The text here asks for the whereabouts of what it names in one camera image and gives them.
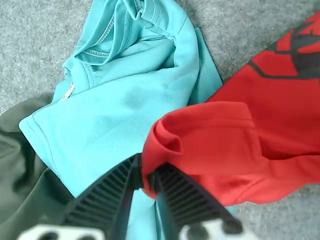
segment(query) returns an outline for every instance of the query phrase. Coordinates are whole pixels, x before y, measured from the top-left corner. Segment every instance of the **screw hole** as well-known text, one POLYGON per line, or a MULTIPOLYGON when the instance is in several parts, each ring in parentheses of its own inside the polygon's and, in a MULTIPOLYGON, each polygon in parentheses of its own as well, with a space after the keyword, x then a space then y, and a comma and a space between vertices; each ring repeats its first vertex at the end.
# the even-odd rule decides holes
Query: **screw hole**
POLYGON ((80 237, 78 240, 96 240, 96 238, 92 235, 86 235, 86 236, 80 237))
POLYGON ((43 234, 39 240, 58 240, 58 234, 56 232, 47 232, 43 234))

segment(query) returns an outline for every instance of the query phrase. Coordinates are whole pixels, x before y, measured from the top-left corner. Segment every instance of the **stitched seam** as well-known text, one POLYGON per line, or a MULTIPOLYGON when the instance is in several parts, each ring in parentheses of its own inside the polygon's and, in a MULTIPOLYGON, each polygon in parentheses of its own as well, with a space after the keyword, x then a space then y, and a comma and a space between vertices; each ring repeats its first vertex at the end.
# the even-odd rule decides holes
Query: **stitched seam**
POLYGON ((131 37, 131 29, 132 29, 132 18, 130 17, 130 28, 129 28, 129 35, 128 35, 128 38, 126 40, 126 43, 124 45, 124 48, 127 47, 128 43, 129 43, 129 40, 130 40, 130 37, 131 37))
POLYGON ((139 10, 141 10, 141 9, 142 9, 142 3, 141 3, 141 0, 137 0, 137 2, 139 3, 139 7, 140 7, 140 9, 139 9, 139 10))
POLYGON ((109 21, 108 25, 106 26, 103 34, 98 39, 98 41, 94 44, 94 46, 102 43, 106 39, 106 37, 109 35, 111 29, 114 27, 114 24, 115 24, 115 14, 113 13, 111 20, 109 21))
MULTIPOLYGON (((34 114, 32 115, 32 119, 33 119, 34 123, 37 125, 37 127, 40 129, 42 135, 44 136, 44 139, 45 139, 45 141, 46 141, 47 147, 48 147, 48 149, 49 149, 49 154, 50 154, 50 157, 51 157, 52 164, 53 164, 53 166, 55 167, 56 174, 57 174, 58 177, 60 178, 60 173, 59 173, 59 171, 58 171, 57 165, 56 165, 56 163, 55 163, 55 161, 54 161, 54 158, 53 158, 53 156, 52 156, 52 151, 51 151, 51 148, 50 148, 50 144, 49 144, 48 138, 47 138, 47 136, 45 135, 45 132, 43 131, 43 129, 42 129, 42 128, 40 127, 40 125, 38 124, 38 122, 35 120, 35 115, 34 115, 34 114)), ((26 121, 26 124, 28 124, 29 128, 32 129, 32 131, 34 132, 35 135, 38 135, 38 134, 35 132, 35 130, 30 126, 29 121, 26 121)))
POLYGON ((259 179, 258 181, 254 182, 253 184, 251 184, 250 186, 248 186, 241 194, 240 196, 236 199, 236 202, 238 203, 241 198, 250 190, 252 189, 254 186, 262 183, 263 181, 265 181, 266 179, 265 178, 262 178, 262 179, 259 179))
POLYGON ((135 5, 135 9, 136 9, 137 11, 139 11, 138 5, 137 5, 137 0, 133 0, 133 2, 134 2, 134 5, 135 5))
POLYGON ((107 53, 107 52, 93 50, 93 49, 87 49, 86 51, 88 51, 89 53, 92 53, 92 54, 99 55, 99 56, 106 56, 107 57, 109 55, 109 53, 107 53))
POLYGON ((158 18, 157 18, 157 20, 156 20, 156 22, 155 22, 155 24, 157 24, 158 23, 158 21, 159 21, 159 19, 160 19, 160 16, 161 16, 161 8, 160 8, 160 12, 159 12, 159 15, 158 15, 158 18))
POLYGON ((121 45, 115 55, 117 55, 121 51, 122 45, 124 44, 125 35, 126 35, 126 23, 127 23, 127 10, 125 10, 125 14, 124 14, 124 29, 123 29, 121 45))
POLYGON ((89 74, 90 74, 90 76, 91 76, 91 79, 92 79, 92 86, 91 86, 91 88, 94 88, 94 87, 96 86, 96 78, 94 77, 94 72, 93 72, 93 70, 92 70, 92 68, 91 68, 91 65, 89 65, 89 64, 84 64, 83 66, 84 66, 85 69, 87 69, 87 72, 89 72, 89 74))
POLYGON ((156 3, 154 0, 152 0, 152 2, 153 2, 153 14, 152 14, 151 20, 154 18, 154 15, 156 13, 156 3))
POLYGON ((87 51, 84 51, 85 54, 88 54, 88 55, 91 55, 91 56, 94 56, 94 57, 97 57, 97 58, 107 58, 106 56, 98 56, 98 55, 94 55, 93 53, 90 53, 90 52, 87 52, 87 51))
POLYGON ((100 51, 96 51, 96 50, 92 50, 92 49, 87 49, 84 51, 84 53, 89 54, 94 57, 98 57, 98 58, 107 58, 109 56, 109 53, 100 52, 100 51))
POLYGON ((211 82, 210 79, 209 79, 209 75, 208 75, 206 69, 204 68, 204 63, 201 61, 200 58, 199 58, 199 62, 200 62, 200 67, 202 67, 203 73, 205 74, 206 79, 208 80, 208 82, 209 82, 209 84, 210 84, 210 87, 213 88, 213 84, 212 84, 212 82, 211 82))

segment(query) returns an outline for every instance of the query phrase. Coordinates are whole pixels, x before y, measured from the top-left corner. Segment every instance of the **folded fabric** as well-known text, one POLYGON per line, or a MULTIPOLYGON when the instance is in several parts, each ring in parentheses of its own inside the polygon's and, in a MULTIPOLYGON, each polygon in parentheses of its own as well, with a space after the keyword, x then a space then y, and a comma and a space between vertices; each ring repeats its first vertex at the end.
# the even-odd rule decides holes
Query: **folded fabric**
MULTIPOLYGON (((19 127, 74 197, 141 152, 164 114, 205 102, 221 79, 174 0, 94 0, 47 106, 19 127)), ((154 200, 133 196, 127 239, 156 239, 154 200)))
POLYGON ((147 175, 170 162, 224 205, 278 201, 320 183, 320 12, 261 52, 204 104, 157 121, 147 175))

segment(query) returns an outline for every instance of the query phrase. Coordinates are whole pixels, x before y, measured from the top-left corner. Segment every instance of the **fabric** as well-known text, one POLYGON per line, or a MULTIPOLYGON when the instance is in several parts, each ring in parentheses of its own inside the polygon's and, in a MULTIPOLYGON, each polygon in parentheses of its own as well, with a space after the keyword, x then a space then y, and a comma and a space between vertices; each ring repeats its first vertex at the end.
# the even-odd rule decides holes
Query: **fabric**
MULTIPOLYGON (((94 0, 52 102, 19 127, 74 197, 141 152, 164 114, 205 102, 221 79, 174 0, 94 0)), ((127 239, 156 238, 154 200, 133 196, 127 239)))
POLYGON ((320 183, 320 12, 261 52, 206 103, 157 121, 147 174, 170 162, 225 206, 278 201, 320 183))
POLYGON ((0 116, 0 239, 16 240, 37 223, 55 223, 74 199, 43 164, 19 122, 47 105, 52 94, 21 102, 0 116))

